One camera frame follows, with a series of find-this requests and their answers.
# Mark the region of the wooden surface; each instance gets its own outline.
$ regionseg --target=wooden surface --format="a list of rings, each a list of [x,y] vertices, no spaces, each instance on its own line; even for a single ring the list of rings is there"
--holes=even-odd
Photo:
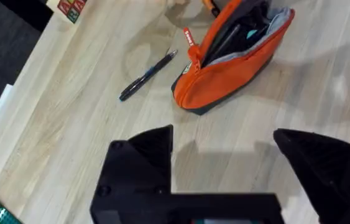
[[[88,1],[75,26],[54,16],[0,114],[0,200],[24,223],[91,223],[113,139],[173,124],[173,191],[275,192],[287,223],[318,223],[272,139],[277,128],[350,141],[350,0],[273,0],[297,16],[272,63],[204,116],[172,100],[200,41],[200,1]],[[168,48],[179,54],[125,103],[119,93]]]

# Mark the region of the screw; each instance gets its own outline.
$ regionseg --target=screw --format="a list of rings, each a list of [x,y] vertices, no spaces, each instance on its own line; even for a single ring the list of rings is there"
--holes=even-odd
[[[119,141],[113,142],[113,144],[111,145],[113,149],[120,149],[122,148],[122,146],[123,146],[123,143]]]
[[[100,186],[98,189],[98,195],[100,197],[105,197],[111,193],[111,188],[108,186]]]

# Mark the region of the pencil case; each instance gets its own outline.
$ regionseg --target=pencil case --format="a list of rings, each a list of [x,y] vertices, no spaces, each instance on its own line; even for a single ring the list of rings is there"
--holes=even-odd
[[[220,102],[246,86],[272,58],[287,31],[295,11],[290,8],[269,9],[267,0],[232,0],[220,12],[200,45],[194,43],[185,29],[190,44],[190,64],[172,85],[173,97],[183,109],[203,115]],[[231,27],[248,16],[256,7],[263,7],[269,20],[264,35],[253,45],[230,47],[226,55],[207,60]]]

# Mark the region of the red zipper tag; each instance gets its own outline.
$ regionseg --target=red zipper tag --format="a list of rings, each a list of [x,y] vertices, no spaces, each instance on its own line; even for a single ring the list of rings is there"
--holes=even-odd
[[[190,45],[190,47],[194,46],[195,42],[194,42],[193,36],[191,35],[190,30],[186,27],[183,29],[183,32],[186,36],[186,40],[187,40],[188,44]]]

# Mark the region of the black plastic part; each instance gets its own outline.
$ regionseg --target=black plastic part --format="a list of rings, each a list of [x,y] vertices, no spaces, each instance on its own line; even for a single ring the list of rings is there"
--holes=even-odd
[[[284,224],[274,194],[171,194],[173,127],[111,143],[90,212],[95,224],[190,224],[193,219]]]
[[[287,157],[322,224],[350,223],[350,144],[314,133],[278,129]]]

